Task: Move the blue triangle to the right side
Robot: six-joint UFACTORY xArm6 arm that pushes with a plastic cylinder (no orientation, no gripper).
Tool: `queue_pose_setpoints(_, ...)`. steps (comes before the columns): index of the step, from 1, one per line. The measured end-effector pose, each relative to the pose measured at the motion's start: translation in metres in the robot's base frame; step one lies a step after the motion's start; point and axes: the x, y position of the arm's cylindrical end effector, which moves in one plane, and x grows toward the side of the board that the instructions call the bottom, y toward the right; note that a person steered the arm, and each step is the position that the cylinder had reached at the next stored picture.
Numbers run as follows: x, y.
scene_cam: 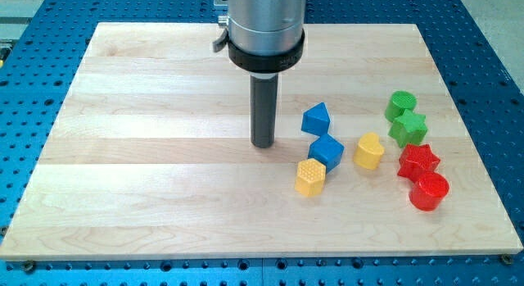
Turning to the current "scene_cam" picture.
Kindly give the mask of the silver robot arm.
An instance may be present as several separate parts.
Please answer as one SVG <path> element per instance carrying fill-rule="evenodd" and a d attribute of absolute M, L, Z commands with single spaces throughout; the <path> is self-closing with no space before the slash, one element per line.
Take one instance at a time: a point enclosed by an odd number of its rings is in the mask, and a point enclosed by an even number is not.
<path fill-rule="evenodd" d="M 230 60 L 252 74 L 277 74 L 301 58 L 306 0 L 227 0 L 219 17 L 223 33 L 213 51 L 228 49 Z"/>

